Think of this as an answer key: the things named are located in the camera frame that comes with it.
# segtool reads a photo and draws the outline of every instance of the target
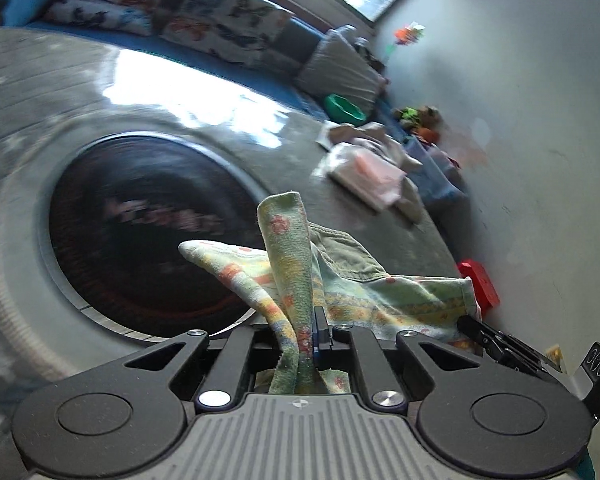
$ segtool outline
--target sofa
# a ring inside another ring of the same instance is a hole
[[[0,26],[73,34],[160,56],[237,82],[318,120],[328,118],[322,107],[310,95],[294,86],[294,78],[324,37],[320,30],[298,17],[289,20],[263,54],[261,66],[258,70],[252,70],[160,37],[160,31],[183,0],[160,1],[152,23],[154,33],[150,36],[137,36],[102,28],[76,27],[42,20],[41,16],[52,1],[0,0]],[[420,189],[423,202],[430,212],[441,210],[449,203],[463,197],[463,194],[446,179],[440,167],[427,155],[420,143],[405,135],[399,124],[392,118],[387,102],[378,100],[369,120],[384,124],[387,132],[405,144],[407,151],[423,163],[423,168],[411,173],[410,177]]]

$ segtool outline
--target gray cushion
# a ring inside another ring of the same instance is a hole
[[[382,77],[337,31],[330,30],[296,78],[296,86],[318,99],[337,94],[369,115]]]
[[[305,64],[323,37],[324,34],[316,28],[298,18],[292,18],[271,48],[300,64]]]

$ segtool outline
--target gray floor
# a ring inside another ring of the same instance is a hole
[[[401,0],[378,49],[394,104],[436,105],[470,204],[443,223],[502,298],[488,321],[570,370],[600,341],[600,0]],[[600,479],[600,424],[590,446]]]
[[[314,141],[321,124],[159,57],[0,28],[0,480],[16,478],[10,417],[45,384],[42,377],[57,380],[142,348],[136,338],[143,335],[119,338],[97,327],[84,301],[77,301],[80,314],[41,265],[46,186],[92,140],[140,130],[193,140],[235,161],[268,193],[300,192],[309,219],[350,232],[388,272],[454,275],[429,216],[413,226],[392,211],[374,214],[315,173],[324,156]],[[121,334],[132,331],[114,326]]]

